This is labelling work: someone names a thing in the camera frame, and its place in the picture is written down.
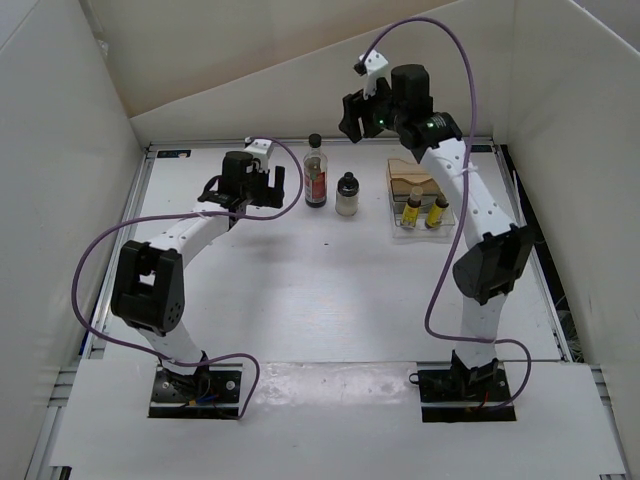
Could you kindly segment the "tall dark sauce bottle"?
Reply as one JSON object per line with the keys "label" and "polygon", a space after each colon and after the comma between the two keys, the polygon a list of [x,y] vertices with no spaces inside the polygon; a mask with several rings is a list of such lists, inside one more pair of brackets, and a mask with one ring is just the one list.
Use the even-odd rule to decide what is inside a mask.
{"label": "tall dark sauce bottle", "polygon": [[303,161],[305,202],[311,208],[321,208],[327,200],[327,157],[322,150],[322,137],[308,137],[309,152]]}

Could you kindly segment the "small yellow label bottle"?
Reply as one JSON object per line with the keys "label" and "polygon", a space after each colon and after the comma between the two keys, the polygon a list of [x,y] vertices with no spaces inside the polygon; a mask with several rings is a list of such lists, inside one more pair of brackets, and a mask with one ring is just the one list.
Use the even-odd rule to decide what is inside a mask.
{"label": "small yellow label bottle", "polygon": [[420,206],[422,202],[423,189],[419,186],[414,186],[409,193],[407,201],[405,203],[401,226],[405,228],[415,228],[419,216]]}

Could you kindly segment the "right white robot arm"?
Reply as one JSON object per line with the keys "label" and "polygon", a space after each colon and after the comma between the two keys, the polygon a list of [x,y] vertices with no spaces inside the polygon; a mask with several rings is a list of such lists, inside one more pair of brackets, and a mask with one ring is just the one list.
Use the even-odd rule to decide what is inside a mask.
{"label": "right white robot arm", "polygon": [[467,250],[452,269],[463,314],[449,387],[458,398],[470,400],[497,376],[495,341],[502,309],[526,266],[534,234],[501,209],[466,160],[458,125],[450,114],[433,108],[423,66],[389,68],[386,60],[366,60],[354,69],[366,85],[344,97],[340,131],[354,143],[385,130],[396,133],[435,180],[464,236]]}

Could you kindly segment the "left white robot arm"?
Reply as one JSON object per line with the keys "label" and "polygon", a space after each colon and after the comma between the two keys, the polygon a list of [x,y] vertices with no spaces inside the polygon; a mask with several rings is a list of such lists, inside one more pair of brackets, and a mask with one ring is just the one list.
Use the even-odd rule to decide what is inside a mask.
{"label": "left white robot arm", "polygon": [[197,364],[205,358],[182,323],[184,270],[213,240],[227,233],[249,206],[280,209],[285,169],[269,184],[273,143],[256,139],[225,154],[220,175],[205,185],[192,218],[177,221],[154,238],[130,240],[120,250],[111,312],[137,330],[163,356],[162,367],[176,374],[175,388],[188,400],[206,395],[210,377]]}

